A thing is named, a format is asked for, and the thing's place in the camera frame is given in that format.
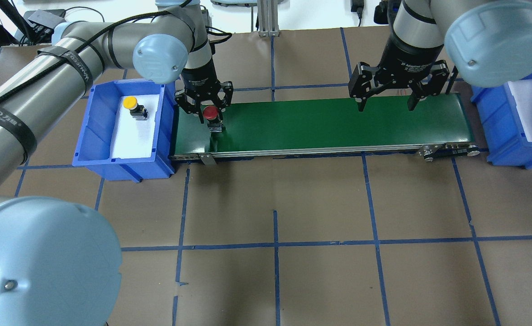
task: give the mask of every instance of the yellow button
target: yellow button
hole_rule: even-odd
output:
[[[128,110],[133,110],[138,106],[138,99],[135,96],[128,96],[123,100],[123,107]]]

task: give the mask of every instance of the light blue joint cap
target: light blue joint cap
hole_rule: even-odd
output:
[[[121,286],[113,227],[86,206],[20,197],[0,204],[0,326],[103,325]]]
[[[489,2],[464,13],[448,29],[446,51],[463,79],[497,87],[532,73],[532,2]]]
[[[179,6],[183,4],[184,1],[185,0],[157,0],[156,6],[158,7]],[[188,4],[188,6],[199,5],[199,4],[200,4],[200,0],[192,0],[192,2]]]
[[[188,50],[176,37],[154,34],[144,37],[133,50],[133,66],[146,80],[171,83],[188,62]]]
[[[71,23],[65,22],[57,25],[55,27],[55,31],[53,31],[53,35],[51,35],[51,44],[55,45],[57,42],[59,42],[63,38],[63,33],[65,32],[65,29],[71,25]]]

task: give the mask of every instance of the white wall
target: white wall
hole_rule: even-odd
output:
[[[155,0],[14,0],[21,14],[37,9],[67,9],[72,6],[95,8],[106,21],[117,21],[139,13],[156,11]],[[230,6],[228,8],[213,5],[210,0],[201,0],[210,10],[212,25],[232,33],[248,33],[255,24],[250,8]],[[379,0],[366,0],[363,25],[375,25],[373,14]],[[335,27],[357,26],[359,21],[350,11],[350,0],[285,0],[279,5],[278,19],[280,29],[331,29]],[[0,11],[0,17],[6,29],[11,33],[16,27]],[[89,10],[72,10],[67,14],[68,21],[100,21],[98,14]]]

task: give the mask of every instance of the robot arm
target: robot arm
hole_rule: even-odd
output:
[[[42,140],[107,68],[136,68],[146,79],[170,83],[183,76],[177,94],[188,113],[211,100],[221,109],[231,101],[231,82],[220,83],[199,0],[160,0],[161,11],[107,23],[61,26],[60,40],[0,86],[0,184],[33,154]],[[125,24],[154,17],[150,24]],[[219,91],[226,98],[218,98]],[[194,99],[190,105],[185,99]]]
[[[411,88],[409,110],[439,95],[449,76],[447,63],[436,62],[443,45],[465,81],[475,86],[496,87],[531,74],[532,2],[403,0],[393,18],[394,2],[387,2],[391,35],[380,63],[357,64],[348,85],[359,111],[386,89]]]

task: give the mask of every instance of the red button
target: red button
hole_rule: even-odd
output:
[[[204,109],[204,118],[214,120],[218,117],[218,107],[215,105],[208,105]]]

